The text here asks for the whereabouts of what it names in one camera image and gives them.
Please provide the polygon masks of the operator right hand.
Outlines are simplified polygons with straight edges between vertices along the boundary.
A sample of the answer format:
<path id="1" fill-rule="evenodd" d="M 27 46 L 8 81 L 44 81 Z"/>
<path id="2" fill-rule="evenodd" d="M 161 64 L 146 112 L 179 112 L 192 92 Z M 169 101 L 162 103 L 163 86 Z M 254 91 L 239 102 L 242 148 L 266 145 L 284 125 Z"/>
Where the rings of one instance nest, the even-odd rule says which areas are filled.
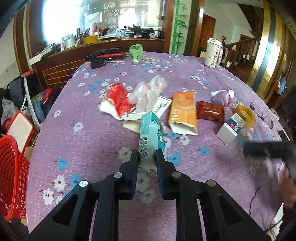
<path id="1" fill-rule="evenodd" d="M 284 207 L 292 209 L 295 205 L 295 183 L 290 178 L 290 172 L 288 168 L 285 168 L 283 178 L 281 182 L 281 193 L 283 198 Z"/>

